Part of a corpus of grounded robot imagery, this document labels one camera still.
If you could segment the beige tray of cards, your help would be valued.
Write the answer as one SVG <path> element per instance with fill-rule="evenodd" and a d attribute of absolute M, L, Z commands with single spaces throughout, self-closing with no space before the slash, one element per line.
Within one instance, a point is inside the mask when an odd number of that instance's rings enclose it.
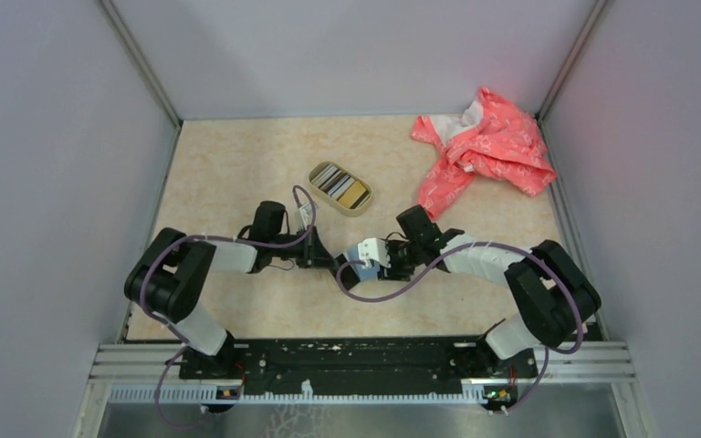
<path fill-rule="evenodd" d="M 361 177 L 336 162 L 320 162 L 308 172 L 309 189 L 348 217 L 361 216 L 371 206 L 373 190 Z"/>

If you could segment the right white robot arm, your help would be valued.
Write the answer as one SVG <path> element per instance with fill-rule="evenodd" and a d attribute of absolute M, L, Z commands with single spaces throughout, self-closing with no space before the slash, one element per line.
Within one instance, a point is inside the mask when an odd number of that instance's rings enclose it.
<path fill-rule="evenodd" d="M 465 274 L 507 287 L 517 313 L 496 324 L 481 338 L 479 368 L 502 375 L 524 349 L 541 345 L 564 354 L 580 348 L 586 322 L 602 300 L 565 249 L 544 240 L 530 249 L 479 241 L 459 229 L 441 230 L 421 206 L 396 218 L 401 239 L 370 239 L 360 244 L 366 265 L 379 268 L 378 277 L 405 281 L 415 268 Z"/>

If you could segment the beige card holder wallet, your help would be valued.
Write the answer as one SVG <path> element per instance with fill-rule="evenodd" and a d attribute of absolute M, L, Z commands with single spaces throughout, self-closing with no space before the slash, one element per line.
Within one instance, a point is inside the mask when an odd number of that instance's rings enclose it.
<path fill-rule="evenodd" d="M 363 262 L 356 246 L 348 248 L 344 255 L 347 261 L 351 261 L 351 264 L 343 270 L 343 274 L 352 272 L 359 282 L 376 280 L 378 278 L 381 269 L 380 264 L 374 260 L 368 264 Z"/>

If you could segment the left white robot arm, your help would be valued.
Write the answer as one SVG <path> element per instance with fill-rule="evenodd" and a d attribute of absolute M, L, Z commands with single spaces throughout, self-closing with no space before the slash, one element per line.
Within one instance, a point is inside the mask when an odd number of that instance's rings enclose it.
<path fill-rule="evenodd" d="M 201 353 L 205 370 L 216 378 L 226 377 L 237 364 L 235 350 L 228 347 L 233 337 L 200 303 L 211 271 L 257 274 L 275 258 L 290 260 L 298 268 L 335 271 L 339 267 L 316 227 L 283 234 L 286 219 L 285 205 L 264 201 L 253 223 L 236 240 L 214 241 L 164 228 L 126 278 L 124 296 L 147 316 L 167 325 L 188 348 Z"/>

